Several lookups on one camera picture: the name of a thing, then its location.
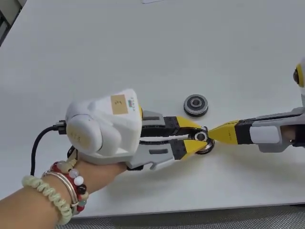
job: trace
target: gray plastic part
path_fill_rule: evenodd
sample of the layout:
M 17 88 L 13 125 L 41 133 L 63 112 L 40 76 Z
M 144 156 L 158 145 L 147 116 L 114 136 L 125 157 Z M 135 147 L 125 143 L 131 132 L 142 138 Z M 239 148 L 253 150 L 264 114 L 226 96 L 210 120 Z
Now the gray plastic part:
M 301 94 L 302 105 L 305 107 L 305 95 Z
M 142 126 L 145 125 L 165 125 L 163 115 L 152 111 L 143 111 Z
M 288 115 L 299 115 L 299 116 L 287 117 Z M 261 118 L 269 118 L 269 119 L 262 121 L 254 121 L 252 123 L 252 126 L 253 127 L 276 126 L 280 136 L 280 141 L 277 144 L 257 144 L 259 150 L 263 153 L 280 153 L 291 145 L 290 139 L 282 138 L 281 126 L 305 124 L 305 108 L 298 107 L 293 109 L 291 112 L 287 112 L 287 113 L 270 114 L 270 115 L 257 117 L 257 119 L 261 119 Z
M 166 154 L 151 154 L 150 150 L 167 150 Z M 129 162 L 126 162 L 127 166 L 131 169 L 152 164 L 150 169 L 155 169 L 158 164 L 174 160 L 172 148 L 170 144 L 164 145 L 142 145 L 140 144 L 136 154 Z

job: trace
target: white table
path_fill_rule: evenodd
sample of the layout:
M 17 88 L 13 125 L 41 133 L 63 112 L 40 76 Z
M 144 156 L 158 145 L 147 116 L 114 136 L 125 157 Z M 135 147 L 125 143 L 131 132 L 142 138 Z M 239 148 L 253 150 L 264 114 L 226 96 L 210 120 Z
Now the white table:
M 73 100 L 134 88 L 144 109 L 223 122 L 301 105 L 292 80 L 305 54 L 303 0 L 28 0 L 0 49 L 0 198 L 30 172 L 37 134 Z M 46 135 L 37 175 L 64 159 L 65 136 Z M 305 202 L 305 154 L 217 144 L 156 172 L 126 172 L 91 196 L 80 216 L 108 216 Z

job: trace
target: red bead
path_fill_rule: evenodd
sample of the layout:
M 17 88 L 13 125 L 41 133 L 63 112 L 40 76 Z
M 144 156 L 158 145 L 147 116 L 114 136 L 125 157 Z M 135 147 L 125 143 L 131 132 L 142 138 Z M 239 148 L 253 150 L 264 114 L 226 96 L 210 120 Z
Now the red bead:
M 58 162 L 55 162 L 55 163 L 52 165 L 51 171 L 60 173 L 61 171 L 60 171 L 60 169 L 57 168 L 57 163 L 58 163 Z
M 81 207 L 81 206 L 77 206 L 76 207 L 76 210 L 78 211 L 78 212 L 81 212 L 81 211 L 83 211 L 85 209 L 85 206 L 84 207 Z

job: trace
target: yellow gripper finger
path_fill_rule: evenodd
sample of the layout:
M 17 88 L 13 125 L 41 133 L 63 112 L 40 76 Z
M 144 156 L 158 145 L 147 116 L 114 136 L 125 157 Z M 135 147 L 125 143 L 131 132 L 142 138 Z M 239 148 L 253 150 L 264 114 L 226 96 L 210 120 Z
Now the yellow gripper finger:
M 182 159 L 186 159 L 188 156 L 193 155 L 194 153 L 207 146 L 207 142 L 204 141 L 183 140 L 183 142 L 186 149 L 186 153 L 182 157 Z
M 225 123 L 219 127 L 208 131 L 209 138 L 219 142 L 237 145 L 237 137 L 235 132 L 235 125 L 238 120 Z
M 196 128 L 196 129 L 201 129 L 201 126 L 198 125 L 197 123 L 194 123 L 193 121 L 187 119 L 187 118 L 183 118 L 181 116 L 176 116 L 177 118 L 177 122 L 179 124 L 180 128 Z

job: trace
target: beaded bracelet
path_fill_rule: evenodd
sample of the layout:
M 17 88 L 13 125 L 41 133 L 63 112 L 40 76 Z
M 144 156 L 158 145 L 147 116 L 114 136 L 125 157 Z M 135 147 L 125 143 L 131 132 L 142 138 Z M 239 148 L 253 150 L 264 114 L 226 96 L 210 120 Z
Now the beaded bracelet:
M 74 168 L 77 160 L 55 162 L 51 166 L 51 171 L 62 173 L 72 184 L 78 198 L 77 214 L 84 210 L 89 197 L 84 179 L 79 175 L 79 171 Z

